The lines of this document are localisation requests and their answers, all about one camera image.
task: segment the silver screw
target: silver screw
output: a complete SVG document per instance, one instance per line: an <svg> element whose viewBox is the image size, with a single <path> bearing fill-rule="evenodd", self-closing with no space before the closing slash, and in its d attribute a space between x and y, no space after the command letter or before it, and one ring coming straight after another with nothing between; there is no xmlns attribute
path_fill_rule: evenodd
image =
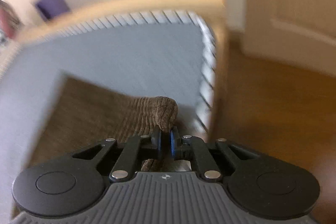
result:
<svg viewBox="0 0 336 224"><path fill-rule="evenodd" d="M112 177L115 179L124 179L127 176L128 173L125 170L116 170L112 172Z"/></svg>
<svg viewBox="0 0 336 224"><path fill-rule="evenodd" d="M221 173L219 173L216 170L209 170L209 171L204 173L204 176L207 179L218 179L221 176Z"/></svg>

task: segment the door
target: door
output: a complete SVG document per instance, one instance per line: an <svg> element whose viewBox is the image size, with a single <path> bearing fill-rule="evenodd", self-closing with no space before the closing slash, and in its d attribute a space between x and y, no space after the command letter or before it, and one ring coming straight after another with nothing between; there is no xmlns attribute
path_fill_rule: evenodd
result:
<svg viewBox="0 0 336 224"><path fill-rule="evenodd" d="M247 0L242 49L336 76L336 0Z"/></svg>

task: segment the brown floor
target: brown floor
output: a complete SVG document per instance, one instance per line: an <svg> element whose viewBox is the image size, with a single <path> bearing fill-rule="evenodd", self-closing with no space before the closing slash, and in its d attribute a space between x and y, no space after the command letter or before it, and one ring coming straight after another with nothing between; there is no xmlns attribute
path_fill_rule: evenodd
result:
<svg viewBox="0 0 336 224"><path fill-rule="evenodd" d="M233 44L218 125L216 138L312 172L322 189L313 215L336 223L336 78L248 58Z"/></svg>

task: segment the brown cloth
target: brown cloth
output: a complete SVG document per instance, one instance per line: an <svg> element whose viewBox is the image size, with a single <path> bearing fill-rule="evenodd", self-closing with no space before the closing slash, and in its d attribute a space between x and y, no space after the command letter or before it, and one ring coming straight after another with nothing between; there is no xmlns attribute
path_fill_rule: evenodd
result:
<svg viewBox="0 0 336 224"><path fill-rule="evenodd" d="M176 116L168 97L127 96L69 77L28 166L106 138L150 135L156 125L169 132Z"/></svg>

